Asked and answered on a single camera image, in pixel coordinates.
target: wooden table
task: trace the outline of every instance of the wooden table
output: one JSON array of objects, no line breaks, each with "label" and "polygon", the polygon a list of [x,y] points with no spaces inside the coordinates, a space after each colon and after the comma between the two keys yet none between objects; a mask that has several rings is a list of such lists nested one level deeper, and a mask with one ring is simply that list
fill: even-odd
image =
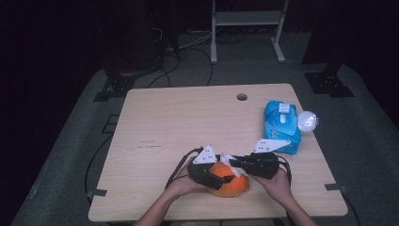
[{"label": "wooden table", "polygon": [[[246,94],[240,101],[238,94]],[[250,154],[263,137],[270,100],[302,107],[289,84],[133,89],[120,114],[98,189],[88,213],[92,221],[137,220],[164,190],[183,155],[212,144],[215,153]],[[343,216],[347,207],[313,133],[302,134],[298,153],[279,153],[293,174],[297,201],[314,217]],[[166,220],[283,218],[285,211],[250,178],[238,198],[201,191],[181,197]]]}]

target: blue tissue box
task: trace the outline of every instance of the blue tissue box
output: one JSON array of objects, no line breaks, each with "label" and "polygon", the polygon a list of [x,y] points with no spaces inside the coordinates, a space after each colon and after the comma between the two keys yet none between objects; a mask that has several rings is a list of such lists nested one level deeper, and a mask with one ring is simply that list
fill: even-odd
[{"label": "blue tissue box", "polygon": [[281,153],[297,153],[301,140],[297,128],[296,106],[280,101],[270,101],[264,110],[264,134],[269,139],[291,140],[291,144],[276,150]]}]

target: gray carpet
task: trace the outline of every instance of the gray carpet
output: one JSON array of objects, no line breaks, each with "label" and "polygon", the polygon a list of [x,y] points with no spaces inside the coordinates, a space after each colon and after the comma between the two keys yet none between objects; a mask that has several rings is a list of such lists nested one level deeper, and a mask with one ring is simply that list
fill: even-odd
[{"label": "gray carpet", "polygon": [[[344,65],[338,76],[355,97],[313,94],[304,73],[319,72],[324,65],[301,65],[310,33],[282,34],[284,64],[277,62],[270,37],[271,34],[247,35],[246,40],[235,44],[219,44],[218,63],[213,66],[210,85],[291,84],[303,109],[315,112],[320,118],[314,133],[337,183],[346,187],[346,195],[362,225],[395,225],[399,222],[397,128],[365,88],[361,77]],[[182,35],[180,43],[197,38]],[[196,48],[209,54],[209,44]],[[171,86],[206,86],[211,72],[207,56],[198,50],[185,50],[181,54],[179,67],[169,74]],[[175,58],[166,57],[165,70],[176,63]],[[137,79],[135,89],[146,88],[162,73]],[[119,114],[124,101],[111,98],[107,102],[93,102],[105,80],[104,71],[93,75],[13,225],[103,225],[88,220],[85,173],[91,157],[110,136],[103,133],[108,117]],[[162,77],[152,88],[167,86],[167,79]],[[89,189],[98,183],[109,143],[104,144],[92,162]],[[357,224],[350,207],[344,217],[316,221],[320,225]]]}]

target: orange object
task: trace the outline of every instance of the orange object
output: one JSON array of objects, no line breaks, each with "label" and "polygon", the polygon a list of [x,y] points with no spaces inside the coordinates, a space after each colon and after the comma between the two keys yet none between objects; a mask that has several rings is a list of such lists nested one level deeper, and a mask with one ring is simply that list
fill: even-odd
[{"label": "orange object", "polygon": [[[219,177],[234,175],[230,167],[221,162],[214,163],[209,171]],[[219,197],[236,197],[249,190],[249,179],[244,174],[240,177],[234,176],[229,183],[223,184],[219,190],[213,188],[209,188],[209,190]]]}]

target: person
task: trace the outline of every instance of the person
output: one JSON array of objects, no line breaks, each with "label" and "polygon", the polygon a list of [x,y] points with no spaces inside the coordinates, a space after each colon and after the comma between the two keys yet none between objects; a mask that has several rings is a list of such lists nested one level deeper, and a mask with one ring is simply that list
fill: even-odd
[{"label": "person", "polygon": [[[158,226],[164,220],[169,207],[180,197],[195,190],[204,189],[205,186],[194,182],[188,177],[188,164],[186,164],[176,175],[175,180],[165,189],[147,212],[134,224],[134,226]],[[278,202],[290,215],[296,226],[316,225],[314,220],[302,209],[295,200],[288,182],[287,173],[279,169],[276,175],[267,180],[263,177],[252,176],[260,183],[269,196]]]}]

